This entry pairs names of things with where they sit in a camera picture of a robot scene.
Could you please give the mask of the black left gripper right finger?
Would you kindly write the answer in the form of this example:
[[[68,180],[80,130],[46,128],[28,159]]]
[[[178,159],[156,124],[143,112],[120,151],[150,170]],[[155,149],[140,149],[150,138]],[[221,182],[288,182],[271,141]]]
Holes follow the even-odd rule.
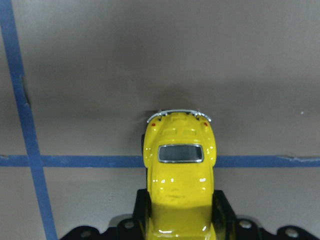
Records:
[[[211,219],[217,240],[236,239],[237,217],[222,190],[213,193]]]

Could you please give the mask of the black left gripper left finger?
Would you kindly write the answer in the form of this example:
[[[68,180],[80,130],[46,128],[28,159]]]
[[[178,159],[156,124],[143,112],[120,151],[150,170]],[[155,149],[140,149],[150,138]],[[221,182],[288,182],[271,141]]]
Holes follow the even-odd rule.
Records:
[[[151,198],[146,188],[136,193],[132,217],[137,221],[138,230],[143,240],[147,240],[149,218],[151,217]]]

